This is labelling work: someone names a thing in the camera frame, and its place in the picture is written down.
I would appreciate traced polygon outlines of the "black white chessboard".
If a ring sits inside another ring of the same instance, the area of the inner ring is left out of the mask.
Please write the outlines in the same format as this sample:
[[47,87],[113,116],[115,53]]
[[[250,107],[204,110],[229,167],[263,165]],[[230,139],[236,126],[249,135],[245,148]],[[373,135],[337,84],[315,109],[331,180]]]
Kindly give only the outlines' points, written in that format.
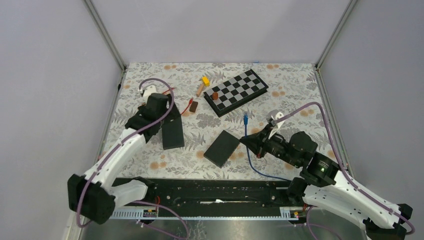
[[[251,100],[263,95],[269,86],[250,69],[230,78],[203,93],[203,97],[218,117],[241,107]],[[218,99],[213,100],[212,94],[218,93]]]

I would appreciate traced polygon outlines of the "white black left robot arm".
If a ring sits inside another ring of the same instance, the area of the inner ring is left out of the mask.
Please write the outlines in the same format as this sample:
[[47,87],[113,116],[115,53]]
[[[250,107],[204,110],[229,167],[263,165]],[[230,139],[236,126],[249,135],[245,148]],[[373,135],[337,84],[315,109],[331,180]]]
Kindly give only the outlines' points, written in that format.
[[128,119],[118,140],[106,154],[83,175],[73,174],[67,181],[68,205],[76,216],[84,216],[101,225],[116,208],[134,201],[148,206],[155,192],[146,180],[134,178],[114,186],[118,174],[133,155],[161,129],[164,118],[172,111],[171,94],[152,93],[146,104]]

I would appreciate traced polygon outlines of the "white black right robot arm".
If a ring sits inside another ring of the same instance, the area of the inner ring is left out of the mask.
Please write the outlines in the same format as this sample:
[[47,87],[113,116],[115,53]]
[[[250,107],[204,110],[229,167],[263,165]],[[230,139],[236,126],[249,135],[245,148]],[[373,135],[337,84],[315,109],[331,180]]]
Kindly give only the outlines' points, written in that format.
[[302,169],[286,190],[291,205],[325,209],[364,230],[369,240],[405,239],[407,230],[402,224],[411,218],[413,209],[405,203],[384,200],[344,175],[336,162],[317,152],[317,143],[305,132],[297,132],[286,141],[265,127],[243,136],[240,142],[257,158],[270,154]]

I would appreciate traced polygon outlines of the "black network switch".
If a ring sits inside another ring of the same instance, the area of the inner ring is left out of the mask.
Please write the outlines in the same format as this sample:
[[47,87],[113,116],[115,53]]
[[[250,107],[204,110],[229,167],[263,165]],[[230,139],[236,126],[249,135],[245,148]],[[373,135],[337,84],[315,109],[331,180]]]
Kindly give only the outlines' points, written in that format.
[[164,150],[185,146],[182,117],[176,104],[172,106],[170,113],[163,120],[161,133]]
[[219,168],[222,168],[240,141],[226,130],[223,130],[210,147],[204,152],[204,157]]

